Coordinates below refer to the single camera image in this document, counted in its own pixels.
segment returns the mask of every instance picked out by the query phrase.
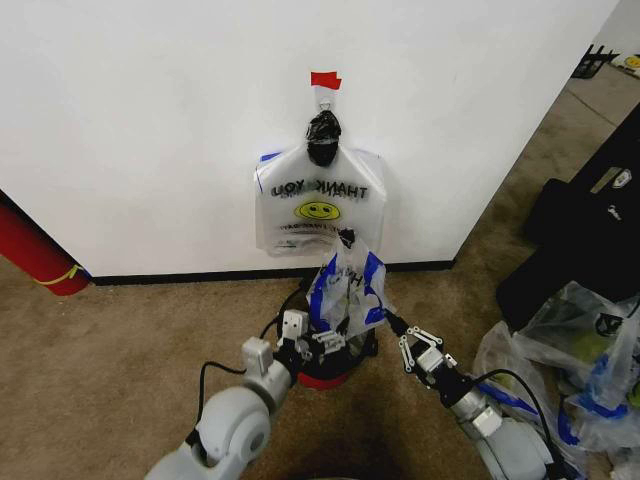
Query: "red base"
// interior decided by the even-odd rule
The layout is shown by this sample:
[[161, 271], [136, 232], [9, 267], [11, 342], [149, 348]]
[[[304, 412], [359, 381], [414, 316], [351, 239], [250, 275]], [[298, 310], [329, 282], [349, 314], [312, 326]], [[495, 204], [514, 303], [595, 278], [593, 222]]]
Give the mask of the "red base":
[[330, 378], [328, 380], [320, 380], [318, 378], [310, 377], [304, 373], [298, 374], [298, 381], [301, 385], [307, 388], [313, 388], [314, 390], [331, 390], [339, 385], [342, 385], [347, 378], [349, 378], [349, 372], [343, 373], [336, 378]]

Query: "blue striped plastic bag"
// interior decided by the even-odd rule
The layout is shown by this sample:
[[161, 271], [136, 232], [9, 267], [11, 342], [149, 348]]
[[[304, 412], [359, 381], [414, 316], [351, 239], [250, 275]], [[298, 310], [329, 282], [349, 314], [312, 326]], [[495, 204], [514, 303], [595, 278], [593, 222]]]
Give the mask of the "blue striped plastic bag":
[[333, 251], [307, 293], [317, 331], [338, 331], [348, 318], [347, 340], [385, 321], [395, 309], [384, 294], [384, 263], [359, 237], [337, 236]]

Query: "plastic bag pile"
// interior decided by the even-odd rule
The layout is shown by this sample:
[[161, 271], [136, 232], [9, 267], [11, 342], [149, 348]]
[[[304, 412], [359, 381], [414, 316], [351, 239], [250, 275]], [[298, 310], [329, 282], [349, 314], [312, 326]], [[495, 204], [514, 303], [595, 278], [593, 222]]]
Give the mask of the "plastic bag pile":
[[[587, 452], [607, 452], [612, 478], [634, 478], [626, 472], [640, 460], [639, 306], [640, 296], [612, 303], [571, 282], [513, 336], [504, 322], [495, 325], [474, 373], [508, 368], [521, 375], [577, 472], [586, 473]], [[537, 364], [555, 367], [558, 393], [546, 388]], [[481, 388], [510, 414], [539, 424], [527, 393], [509, 377]]]

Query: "brown carpet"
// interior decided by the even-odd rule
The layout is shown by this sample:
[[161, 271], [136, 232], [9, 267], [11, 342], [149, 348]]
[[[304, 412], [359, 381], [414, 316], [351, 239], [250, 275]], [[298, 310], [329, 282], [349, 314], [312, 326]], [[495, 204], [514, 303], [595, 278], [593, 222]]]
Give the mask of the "brown carpet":
[[[588, 96], [606, 96], [606, 88], [597, 91], [603, 83], [635, 102], [615, 105], [611, 115], [594, 111]], [[388, 276], [400, 313], [442, 336], [463, 368], [500, 320], [496, 285], [532, 252], [519, 227], [542, 185], [552, 176], [571, 178], [613, 131], [611, 119], [624, 116], [620, 108], [629, 111], [639, 100], [640, 82], [610, 68], [590, 84], [570, 82], [455, 268]], [[0, 477], [141, 478], [193, 427], [202, 362], [240, 366], [242, 342], [261, 331], [295, 286], [261, 280], [89, 287], [59, 298], [0, 259]], [[436, 394], [403, 373], [391, 332], [379, 338], [379, 356], [341, 388], [290, 392], [269, 447], [243, 478], [487, 477]], [[211, 371], [207, 391], [237, 382]]]

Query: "red tape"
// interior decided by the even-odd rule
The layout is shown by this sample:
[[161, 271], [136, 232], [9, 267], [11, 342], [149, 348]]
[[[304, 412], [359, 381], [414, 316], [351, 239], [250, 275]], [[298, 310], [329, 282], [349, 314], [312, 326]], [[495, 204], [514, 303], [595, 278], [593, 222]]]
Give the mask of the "red tape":
[[311, 72], [311, 85], [327, 87], [338, 90], [342, 79], [338, 78], [338, 72]]

